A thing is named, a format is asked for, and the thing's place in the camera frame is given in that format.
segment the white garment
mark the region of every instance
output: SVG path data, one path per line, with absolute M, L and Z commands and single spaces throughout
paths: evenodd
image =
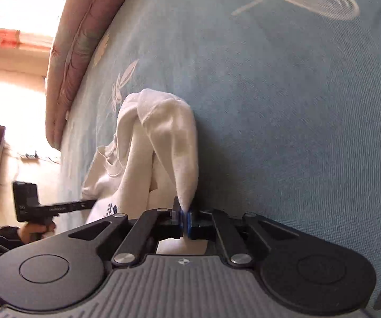
M 197 182 L 190 106 L 170 93 L 145 89 L 130 94 L 118 113 L 114 140 L 98 147 L 83 183 L 82 198 L 98 199 L 87 223 L 116 212 L 136 219 L 148 209 L 172 208 L 175 196 L 187 211 Z M 177 242 L 163 247 L 169 253 L 179 248 L 183 245 Z

